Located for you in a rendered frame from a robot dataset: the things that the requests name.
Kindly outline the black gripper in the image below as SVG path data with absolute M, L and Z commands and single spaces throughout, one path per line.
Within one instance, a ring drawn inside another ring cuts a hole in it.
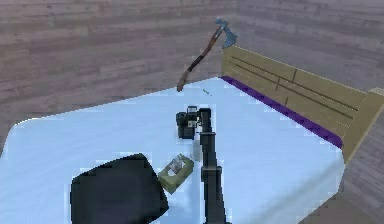
M 176 114 L 178 137 L 193 140 L 196 128 L 196 114 L 194 112 L 178 112 Z

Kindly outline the clear glass vessel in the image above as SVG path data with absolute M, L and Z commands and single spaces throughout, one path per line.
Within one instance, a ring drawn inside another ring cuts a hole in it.
M 192 143 L 192 158 L 200 162 L 202 159 L 202 149 L 199 140 L 194 140 Z

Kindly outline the bed with pale blue sheet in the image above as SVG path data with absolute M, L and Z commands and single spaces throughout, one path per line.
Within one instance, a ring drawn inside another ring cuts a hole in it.
M 204 224 L 201 161 L 176 114 L 208 107 L 231 224 L 299 224 L 332 197 L 345 166 L 384 110 L 362 92 L 239 47 L 219 78 L 14 125 L 0 157 L 0 224 L 72 224 L 72 180 L 142 153 L 157 174 L 178 154 L 193 173 L 152 224 Z M 203 92 L 207 90 L 212 96 Z

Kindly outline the olive tissue box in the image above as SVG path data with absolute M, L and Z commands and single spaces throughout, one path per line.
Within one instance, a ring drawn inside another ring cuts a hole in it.
M 169 194 L 173 194 L 191 175 L 193 168 L 194 162 L 190 158 L 178 154 L 158 173 L 158 180 Z

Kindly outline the black pillow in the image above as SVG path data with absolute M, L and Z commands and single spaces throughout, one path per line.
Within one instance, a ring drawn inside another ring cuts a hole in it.
M 142 153 L 76 176 L 70 205 L 72 224 L 150 224 L 169 209 L 157 174 Z

